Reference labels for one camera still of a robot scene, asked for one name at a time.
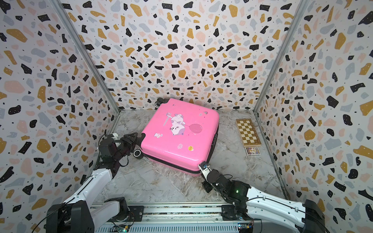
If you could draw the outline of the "pink hard-shell suitcase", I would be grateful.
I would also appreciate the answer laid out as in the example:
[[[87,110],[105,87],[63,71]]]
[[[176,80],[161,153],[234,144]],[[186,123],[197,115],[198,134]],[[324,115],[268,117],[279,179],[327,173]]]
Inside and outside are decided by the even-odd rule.
[[[219,114],[192,103],[158,98],[157,111],[137,138],[133,152],[188,175],[198,176],[209,162],[218,137]]]

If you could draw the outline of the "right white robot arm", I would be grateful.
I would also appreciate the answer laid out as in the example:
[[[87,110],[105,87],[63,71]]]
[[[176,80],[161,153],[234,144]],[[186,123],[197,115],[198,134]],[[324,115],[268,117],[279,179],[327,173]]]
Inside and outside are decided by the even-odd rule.
[[[207,191],[215,190],[224,201],[234,206],[242,219],[261,219],[297,233],[328,233],[325,215],[316,202],[294,202],[267,194],[254,186],[226,178],[207,163],[199,165]]]

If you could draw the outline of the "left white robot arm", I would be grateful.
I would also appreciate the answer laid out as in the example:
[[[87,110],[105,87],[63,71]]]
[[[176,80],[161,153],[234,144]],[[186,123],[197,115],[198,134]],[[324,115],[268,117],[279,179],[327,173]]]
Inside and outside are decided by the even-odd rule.
[[[134,221],[124,197],[111,198],[99,208],[92,210],[97,196],[116,176],[124,165],[121,159],[136,155],[145,134],[132,133],[119,137],[117,133],[105,135],[98,144],[99,159],[96,167],[82,186],[61,204],[47,211],[44,226],[48,233],[94,233],[108,221]]]

